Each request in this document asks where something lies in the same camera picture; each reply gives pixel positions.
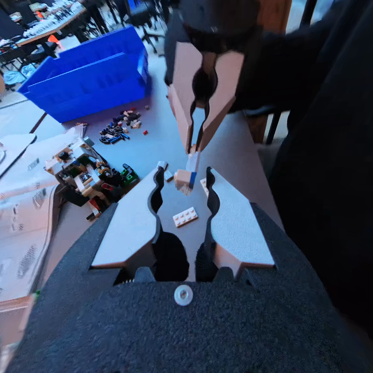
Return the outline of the short white lego plate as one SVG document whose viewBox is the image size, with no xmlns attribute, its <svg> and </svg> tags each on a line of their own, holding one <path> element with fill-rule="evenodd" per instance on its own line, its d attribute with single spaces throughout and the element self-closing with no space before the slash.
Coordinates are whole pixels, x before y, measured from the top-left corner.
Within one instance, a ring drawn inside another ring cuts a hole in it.
<svg viewBox="0 0 373 373">
<path fill-rule="evenodd" d="M 182 212 L 179 212 L 178 214 L 174 215 L 172 217 L 173 222 L 175 224 L 176 228 L 180 228 L 182 226 L 185 226 L 186 224 L 189 224 L 192 221 L 195 221 L 198 219 L 198 214 L 194 207 L 190 207 Z"/>
</svg>

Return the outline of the pile of small lego pins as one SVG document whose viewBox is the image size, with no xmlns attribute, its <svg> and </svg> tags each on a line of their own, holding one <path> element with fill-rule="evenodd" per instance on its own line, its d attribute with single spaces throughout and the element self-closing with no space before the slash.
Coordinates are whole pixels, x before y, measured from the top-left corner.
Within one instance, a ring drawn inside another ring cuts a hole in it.
<svg viewBox="0 0 373 373">
<path fill-rule="evenodd" d="M 130 140 L 129 131 L 131 129 L 141 129 L 142 114 L 135 108 L 122 110 L 118 116 L 105 125 L 99 132 L 99 141 L 103 144 L 115 144 L 120 140 Z"/>
</svg>

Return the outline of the person's torso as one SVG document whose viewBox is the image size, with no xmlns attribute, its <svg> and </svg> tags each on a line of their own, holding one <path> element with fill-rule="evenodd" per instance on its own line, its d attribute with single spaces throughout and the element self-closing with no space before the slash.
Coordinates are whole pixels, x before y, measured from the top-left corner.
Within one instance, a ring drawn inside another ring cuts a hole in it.
<svg viewBox="0 0 373 373">
<path fill-rule="evenodd" d="M 372 338 L 373 4 L 345 1 L 325 73 L 283 141 L 270 186 L 288 236 L 343 315 Z"/>
</svg>

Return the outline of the black office chair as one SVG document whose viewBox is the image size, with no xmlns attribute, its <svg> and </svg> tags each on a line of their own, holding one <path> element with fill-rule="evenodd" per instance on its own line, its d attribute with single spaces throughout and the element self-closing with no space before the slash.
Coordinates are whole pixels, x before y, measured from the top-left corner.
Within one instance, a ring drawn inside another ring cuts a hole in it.
<svg viewBox="0 0 373 373">
<path fill-rule="evenodd" d="M 156 25 L 153 24 L 153 21 L 158 20 L 159 15 L 156 6 L 153 6 L 150 1 L 125 0 L 124 3 L 129 23 L 142 31 L 141 41 L 143 43 L 146 42 L 152 48 L 155 55 L 162 56 L 154 42 L 164 39 L 165 35 L 151 31 L 152 29 L 157 31 Z"/>
</svg>

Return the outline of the partly built lego truck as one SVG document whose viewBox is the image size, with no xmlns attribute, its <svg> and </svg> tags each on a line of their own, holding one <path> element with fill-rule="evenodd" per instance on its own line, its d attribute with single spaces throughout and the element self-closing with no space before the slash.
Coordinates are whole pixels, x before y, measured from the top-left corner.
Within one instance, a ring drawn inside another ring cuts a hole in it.
<svg viewBox="0 0 373 373">
<path fill-rule="evenodd" d="M 77 138 L 45 161 L 45 170 L 62 186 L 63 199 L 76 206 L 86 203 L 92 221 L 117 202 L 124 183 L 120 172 L 92 147 L 89 138 Z"/>
</svg>

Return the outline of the cluttered wooden table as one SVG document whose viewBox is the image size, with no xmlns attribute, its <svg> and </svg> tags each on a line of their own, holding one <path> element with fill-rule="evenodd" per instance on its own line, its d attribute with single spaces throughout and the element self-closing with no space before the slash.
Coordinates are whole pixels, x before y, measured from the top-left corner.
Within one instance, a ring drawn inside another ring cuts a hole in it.
<svg viewBox="0 0 373 373">
<path fill-rule="evenodd" d="M 10 46 L 12 50 L 20 49 L 23 51 L 21 55 L 28 56 L 37 49 L 38 45 L 41 45 L 47 56 L 55 57 L 54 51 L 47 44 L 48 38 L 86 11 L 82 4 L 83 1 L 70 1 L 69 4 L 63 4 L 63 2 L 66 1 L 58 1 L 60 7 L 48 12 L 46 19 L 38 21 L 28 30 L 24 30 L 16 24 L 1 9 L 1 48 Z"/>
</svg>

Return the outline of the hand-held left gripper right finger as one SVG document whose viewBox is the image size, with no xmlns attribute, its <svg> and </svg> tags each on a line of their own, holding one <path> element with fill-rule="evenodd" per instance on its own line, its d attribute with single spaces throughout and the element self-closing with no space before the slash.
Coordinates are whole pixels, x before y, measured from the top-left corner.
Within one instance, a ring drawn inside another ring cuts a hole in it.
<svg viewBox="0 0 373 373">
<path fill-rule="evenodd" d="M 229 268 L 235 278 L 245 268 L 273 269 L 274 259 L 249 199 L 211 167 L 206 187 L 206 253 L 213 268 Z"/>
</svg>

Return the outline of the wooden post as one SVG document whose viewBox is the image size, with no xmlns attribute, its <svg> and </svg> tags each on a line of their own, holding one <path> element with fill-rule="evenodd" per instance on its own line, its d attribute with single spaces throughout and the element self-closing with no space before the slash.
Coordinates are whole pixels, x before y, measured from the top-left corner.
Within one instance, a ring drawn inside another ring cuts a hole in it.
<svg viewBox="0 0 373 373">
<path fill-rule="evenodd" d="M 261 0 L 261 9 L 258 15 L 258 24 L 265 31 L 284 33 L 287 26 L 291 0 Z M 245 117 L 254 143 L 262 144 L 267 127 L 268 114 L 257 118 Z"/>
</svg>

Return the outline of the green black lego subassembly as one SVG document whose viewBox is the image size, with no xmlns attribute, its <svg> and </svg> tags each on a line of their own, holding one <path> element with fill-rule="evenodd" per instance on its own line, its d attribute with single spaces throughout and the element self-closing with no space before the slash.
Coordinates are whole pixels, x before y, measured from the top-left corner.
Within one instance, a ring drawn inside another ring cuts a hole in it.
<svg viewBox="0 0 373 373">
<path fill-rule="evenodd" d="M 123 170 L 120 172 L 122 187 L 128 187 L 133 182 L 139 180 L 138 175 L 128 164 L 123 163 Z"/>
</svg>

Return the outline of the instruction booklet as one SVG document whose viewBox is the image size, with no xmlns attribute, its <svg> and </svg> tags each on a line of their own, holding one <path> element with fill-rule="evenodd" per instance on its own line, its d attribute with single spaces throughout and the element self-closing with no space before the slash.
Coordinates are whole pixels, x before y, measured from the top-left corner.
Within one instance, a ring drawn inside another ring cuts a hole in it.
<svg viewBox="0 0 373 373">
<path fill-rule="evenodd" d="M 45 161 L 84 137 L 82 124 L 29 145 L 1 177 L 0 301 L 28 296 L 41 268 L 59 215 L 58 181 Z"/>
</svg>

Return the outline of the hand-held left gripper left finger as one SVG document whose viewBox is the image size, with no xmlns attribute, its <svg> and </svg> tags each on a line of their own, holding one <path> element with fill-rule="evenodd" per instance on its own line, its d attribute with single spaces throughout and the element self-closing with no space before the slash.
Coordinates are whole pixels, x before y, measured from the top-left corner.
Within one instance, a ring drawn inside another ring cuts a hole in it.
<svg viewBox="0 0 373 373">
<path fill-rule="evenodd" d="M 156 167 L 117 203 L 92 268 L 153 267 L 163 187 L 164 169 Z"/>
</svg>

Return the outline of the blue storage bin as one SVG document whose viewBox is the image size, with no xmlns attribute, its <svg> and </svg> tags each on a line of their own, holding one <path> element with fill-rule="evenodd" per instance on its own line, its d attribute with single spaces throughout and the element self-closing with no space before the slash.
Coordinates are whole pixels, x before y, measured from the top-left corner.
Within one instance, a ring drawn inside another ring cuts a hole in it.
<svg viewBox="0 0 373 373">
<path fill-rule="evenodd" d="M 147 57 L 129 26 L 47 57 L 18 92 L 59 123 L 68 122 L 144 98 Z"/>
</svg>

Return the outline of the white rounded board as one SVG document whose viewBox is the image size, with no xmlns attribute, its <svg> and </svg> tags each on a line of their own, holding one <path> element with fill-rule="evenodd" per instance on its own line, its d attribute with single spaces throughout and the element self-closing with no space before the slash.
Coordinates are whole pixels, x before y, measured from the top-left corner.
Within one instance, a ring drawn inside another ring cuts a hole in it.
<svg viewBox="0 0 373 373">
<path fill-rule="evenodd" d="M 33 133 L 21 135 L 7 135 L 0 139 L 0 176 L 21 157 L 30 144 L 33 144 L 37 136 Z"/>
</svg>

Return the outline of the white blue lego assembly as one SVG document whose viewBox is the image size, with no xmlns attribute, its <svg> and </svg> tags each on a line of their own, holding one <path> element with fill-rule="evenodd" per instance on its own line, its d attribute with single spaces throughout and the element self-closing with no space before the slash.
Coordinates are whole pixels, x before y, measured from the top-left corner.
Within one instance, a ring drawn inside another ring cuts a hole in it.
<svg viewBox="0 0 373 373">
<path fill-rule="evenodd" d="M 178 191 L 189 196 L 194 188 L 195 179 L 199 169 L 201 153 L 197 151 L 197 144 L 191 147 L 185 169 L 178 169 L 174 174 L 174 183 Z"/>
</svg>

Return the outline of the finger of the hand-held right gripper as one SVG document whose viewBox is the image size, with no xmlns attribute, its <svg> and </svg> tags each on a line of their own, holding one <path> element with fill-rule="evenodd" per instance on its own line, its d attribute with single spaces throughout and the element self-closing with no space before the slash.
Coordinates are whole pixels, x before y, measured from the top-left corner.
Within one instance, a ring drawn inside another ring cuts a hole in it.
<svg viewBox="0 0 373 373">
<path fill-rule="evenodd" d="M 190 154 L 193 135 L 195 93 L 193 80 L 201 69 L 203 55 L 192 44 L 176 42 L 170 102 L 177 122 L 178 132 L 186 154 Z"/>
<path fill-rule="evenodd" d="M 213 72 L 216 75 L 216 89 L 208 100 L 208 113 L 199 130 L 196 151 L 202 152 L 226 114 L 236 100 L 236 88 L 244 62 L 244 54 L 226 52 L 217 56 Z"/>
</svg>

